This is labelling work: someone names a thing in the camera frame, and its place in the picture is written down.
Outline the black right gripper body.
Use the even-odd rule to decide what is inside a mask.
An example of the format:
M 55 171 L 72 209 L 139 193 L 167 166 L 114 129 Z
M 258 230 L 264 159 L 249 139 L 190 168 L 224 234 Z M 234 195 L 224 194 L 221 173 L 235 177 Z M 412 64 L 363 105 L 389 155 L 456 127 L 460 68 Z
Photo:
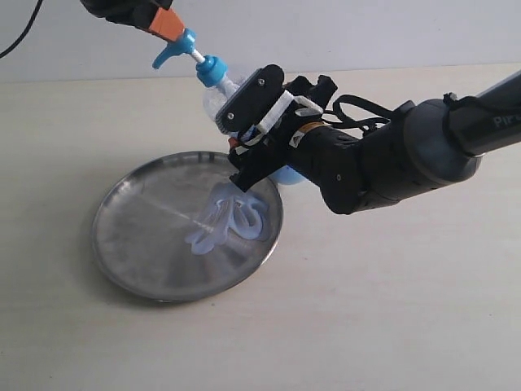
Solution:
M 325 125 L 322 115 L 336 91 L 337 85 L 325 75 L 315 85 L 302 76 L 287 83 L 256 125 L 256 135 L 230 146 L 228 159 L 238 170 L 230 181 L 246 192 L 282 167 L 295 167 L 293 151 L 309 132 Z

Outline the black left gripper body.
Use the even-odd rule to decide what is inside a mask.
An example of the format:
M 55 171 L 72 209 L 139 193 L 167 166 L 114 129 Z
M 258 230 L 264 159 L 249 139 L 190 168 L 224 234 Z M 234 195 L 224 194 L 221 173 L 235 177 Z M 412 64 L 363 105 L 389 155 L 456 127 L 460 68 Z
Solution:
M 159 9 L 168 10 L 173 0 L 81 0 L 93 16 L 113 24 L 148 29 Z

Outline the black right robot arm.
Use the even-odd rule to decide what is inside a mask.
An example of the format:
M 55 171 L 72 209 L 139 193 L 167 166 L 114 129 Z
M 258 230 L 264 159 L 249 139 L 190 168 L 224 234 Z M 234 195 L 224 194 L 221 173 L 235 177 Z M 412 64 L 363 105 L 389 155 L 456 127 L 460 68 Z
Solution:
M 296 115 L 293 103 L 267 137 L 230 144 L 232 182 L 247 190 L 289 166 L 316 185 L 327 207 L 349 215 L 466 181 L 482 156 L 520 140 L 520 76 L 476 96 L 403 103 L 388 110 L 355 95 L 337 95 L 327 76 L 297 77 L 292 94 L 322 113 Z

